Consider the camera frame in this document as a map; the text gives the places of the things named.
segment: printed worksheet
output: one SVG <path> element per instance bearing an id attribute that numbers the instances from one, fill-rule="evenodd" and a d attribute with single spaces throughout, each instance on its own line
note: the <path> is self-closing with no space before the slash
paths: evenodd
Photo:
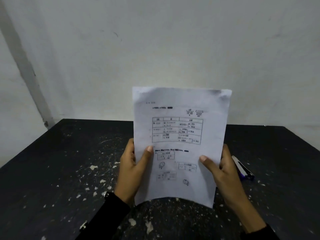
<path id="1" fill-rule="evenodd" d="M 220 162 L 231 92 L 133 87 L 137 162 L 146 146 L 154 147 L 136 205 L 176 197 L 212 208 L 216 184 L 199 156 Z"/>

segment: black table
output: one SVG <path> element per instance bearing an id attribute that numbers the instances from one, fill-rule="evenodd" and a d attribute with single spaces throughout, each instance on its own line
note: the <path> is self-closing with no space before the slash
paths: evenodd
<path id="1" fill-rule="evenodd" d="M 0 169 L 0 238 L 75 239 L 114 188 L 115 162 L 131 137 L 130 121 L 73 119 L 43 134 Z M 320 152 L 278 126 L 227 125 L 225 143 L 256 176 L 245 191 L 278 236 L 318 239 Z M 213 209 L 156 199 L 133 208 L 119 228 L 114 239 L 238 239 L 242 230 L 218 190 Z"/>

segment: cartoon drawing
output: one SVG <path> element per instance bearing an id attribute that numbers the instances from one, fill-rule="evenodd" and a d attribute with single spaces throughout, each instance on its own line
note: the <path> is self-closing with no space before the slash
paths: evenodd
<path id="1" fill-rule="evenodd" d="M 162 169 L 164 166 L 165 166 L 165 162 L 164 161 L 159 164 L 159 168 L 160 169 Z"/>
<path id="2" fill-rule="evenodd" d="M 186 184 L 187 186 L 189 186 L 189 181 L 188 180 L 184 179 L 183 183 Z"/>

